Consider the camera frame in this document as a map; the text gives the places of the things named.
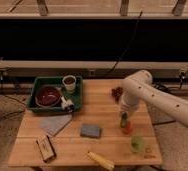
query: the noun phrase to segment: green cup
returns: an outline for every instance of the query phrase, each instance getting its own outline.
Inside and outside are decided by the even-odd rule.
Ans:
[[[131,151],[133,153],[144,152],[146,148],[146,141],[140,136],[131,137]]]

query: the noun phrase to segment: brown bowl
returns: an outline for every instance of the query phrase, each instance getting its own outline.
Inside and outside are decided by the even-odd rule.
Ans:
[[[59,90],[51,85],[42,86],[36,93],[35,102],[40,107],[53,107],[60,102]]]

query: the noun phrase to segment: dark green tray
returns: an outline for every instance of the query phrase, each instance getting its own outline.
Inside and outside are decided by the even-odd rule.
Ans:
[[[53,107],[39,107],[35,103],[35,95],[36,92],[43,85],[53,85],[56,87],[62,88],[62,93],[66,100],[71,99],[75,105],[74,112],[77,112],[82,107],[82,91],[83,91],[83,82],[81,76],[76,76],[76,90],[73,94],[68,94],[62,84],[63,77],[36,77],[34,81],[34,86],[31,91],[30,98],[27,101],[27,109],[33,111],[34,113],[45,113],[45,112],[58,112],[58,113],[66,113],[61,108],[61,104],[57,104]]]

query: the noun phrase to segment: cup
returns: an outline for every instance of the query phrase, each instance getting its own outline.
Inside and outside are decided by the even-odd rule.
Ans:
[[[62,79],[62,84],[69,94],[73,94],[76,88],[76,77],[73,75],[66,75]]]
[[[146,141],[143,137],[132,136],[131,137],[131,151],[134,153],[144,152],[146,148]]]

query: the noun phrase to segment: black wall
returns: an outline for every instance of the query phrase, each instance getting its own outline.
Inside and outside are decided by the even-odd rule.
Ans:
[[[136,20],[0,20],[4,60],[117,60]],[[188,61],[188,20],[140,20],[124,61]]]

